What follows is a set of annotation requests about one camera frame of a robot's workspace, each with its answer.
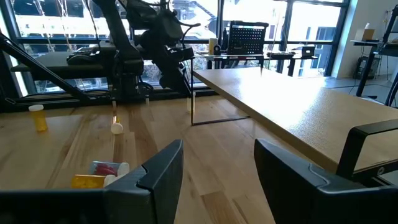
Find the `wall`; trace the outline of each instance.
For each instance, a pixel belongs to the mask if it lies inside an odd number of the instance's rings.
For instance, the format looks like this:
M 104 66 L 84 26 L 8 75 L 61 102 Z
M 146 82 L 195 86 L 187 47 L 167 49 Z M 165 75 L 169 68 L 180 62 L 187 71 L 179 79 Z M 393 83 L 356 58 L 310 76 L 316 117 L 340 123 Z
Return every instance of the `wall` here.
M 341 35 L 335 64 L 333 65 L 332 76 L 336 78 L 349 78 L 353 76 L 356 62 L 361 56 L 362 47 L 354 46 L 350 41 L 354 39 L 356 31 L 370 23 L 370 28 L 375 29 L 374 39 L 382 39 L 385 31 L 383 20 L 386 18 L 386 11 L 390 11 L 398 4 L 398 0 L 351 0 L 346 21 Z M 370 47 L 364 48 L 368 54 Z M 389 57 L 387 70 L 387 57 L 383 56 L 380 67 L 380 74 L 393 74 L 398 63 L 398 58 Z

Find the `black pegboard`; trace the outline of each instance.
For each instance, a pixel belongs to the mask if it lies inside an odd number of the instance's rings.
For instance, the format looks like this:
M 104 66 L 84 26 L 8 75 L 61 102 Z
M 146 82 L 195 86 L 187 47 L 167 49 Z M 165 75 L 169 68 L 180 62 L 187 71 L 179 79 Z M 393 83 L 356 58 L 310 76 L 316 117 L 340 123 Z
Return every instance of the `black pegboard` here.
M 232 21 L 229 27 L 228 54 L 263 54 L 267 27 L 268 23 L 265 22 Z

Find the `white wall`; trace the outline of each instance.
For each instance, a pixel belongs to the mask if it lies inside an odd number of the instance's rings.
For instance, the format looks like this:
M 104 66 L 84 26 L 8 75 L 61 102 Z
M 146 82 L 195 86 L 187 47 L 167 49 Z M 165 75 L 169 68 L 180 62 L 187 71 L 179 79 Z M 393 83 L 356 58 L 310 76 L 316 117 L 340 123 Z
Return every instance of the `white wall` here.
M 390 11 L 398 4 L 398 0 L 351 0 L 343 33 L 339 43 L 335 64 L 333 65 L 332 76 L 336 78 L 352 77 L 356 62 L 361 56 L 362 47 L 354 46 L 350 41 L 355 38 L 356 31 L 363 29 L 366 23 L 370 28 L 375 29 L 373 39 L 382 39 L 385 32 L 386 11 Z M 368 54 L 370 47 L 364 48 Z M 387 70 L 387 57 L 383 56 L 381 63 L 381 75 L 393 74 L 398 63 L 398 58 L 389 57 L 389 70 Z

